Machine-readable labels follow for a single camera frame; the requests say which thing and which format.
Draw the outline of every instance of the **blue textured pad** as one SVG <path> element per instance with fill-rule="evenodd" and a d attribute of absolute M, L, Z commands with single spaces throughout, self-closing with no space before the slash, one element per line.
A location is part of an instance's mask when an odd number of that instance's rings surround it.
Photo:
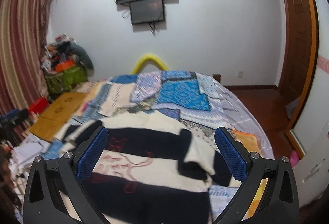
<path fill-rule="evenodd" d="M 102 128 L 77 164 L 77 179 L 82 182 L 90 177 L 92 171 L 109 141 L 109 132 Z"/>
<path fill-rule="evenodd" d="M 243 161 L 230 140 L 219 128 L 215 131 L 215 143 L 220 150 L 220 153 L 223 155 L 233 177 L 238 181 L 245 181 L 247 178 L 246 163 Z"/>

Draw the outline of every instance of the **wooden door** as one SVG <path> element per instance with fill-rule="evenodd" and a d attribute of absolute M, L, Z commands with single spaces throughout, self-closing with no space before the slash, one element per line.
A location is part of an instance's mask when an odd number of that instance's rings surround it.
<path fill-rule="evenodd" d="M 287 39 L 279 92 L 291 102 L 302 94 L 310 64 L 312 22 L 309 0 L 285 0 Z"/>

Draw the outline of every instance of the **silver bolt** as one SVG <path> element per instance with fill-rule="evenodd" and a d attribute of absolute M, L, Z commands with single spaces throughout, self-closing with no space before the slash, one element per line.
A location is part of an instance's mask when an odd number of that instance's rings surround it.
<path fill-rule="evenodd" d="M 42 159 L 41 155 L 38 155 L 36 158 L 34 158 L 34 161 L 39 162 Z"/>
<path fill-rule="evenodd" d="M 72 152 L 66 152 L 64 154 L 64 157 L 67 158 L 67 159 L 71 158 L 72 156 L 73 156 L 73 153 Z"/>
<path fill-rule="evenodd" d="M 257 153 L 257 152 L 251 152 L 251 153 L 250 153 L 250 156 L 251 156 L 253 159 L 258 159 L 258 158 L 259 158 L 259 153 Z"/>
<path fill-rule="evenodd" d="M 286 156 L 283 156 L 282 157 L 282 161 L 285 162 L 285 163 L 288 163 L 289 162 L 289 158 L 287 158 Z"/>

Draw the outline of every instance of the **yellow arch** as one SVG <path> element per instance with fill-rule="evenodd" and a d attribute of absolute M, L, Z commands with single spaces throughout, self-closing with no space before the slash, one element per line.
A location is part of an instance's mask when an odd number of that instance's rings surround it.
<path fill-rule="evenodd" d="M 154 62 L 157 67 L 160 70 L 168 70 L 168 67 L 159 59 L 159 57 L 155 56 L 154 54 L 150 54 L 147 53 L 145 55 L 143 55 L 137 62 L 134 70 L 133 70 L 133 74 L 138 74 L 141 72 L 143 65 L 147 62 L 147 61 L 152 61 Z"/>

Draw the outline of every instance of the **wooden floor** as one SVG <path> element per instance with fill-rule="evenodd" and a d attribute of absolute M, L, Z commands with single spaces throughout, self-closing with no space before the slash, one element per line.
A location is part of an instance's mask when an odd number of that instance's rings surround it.
<path fill-rule="evenodd" d="M 289 123 L 288 104 L 274 89 L 232 91 L 257 119 L 272 145 L 275 158 L 290 156 L 294 149 L 284 134 Z"/>

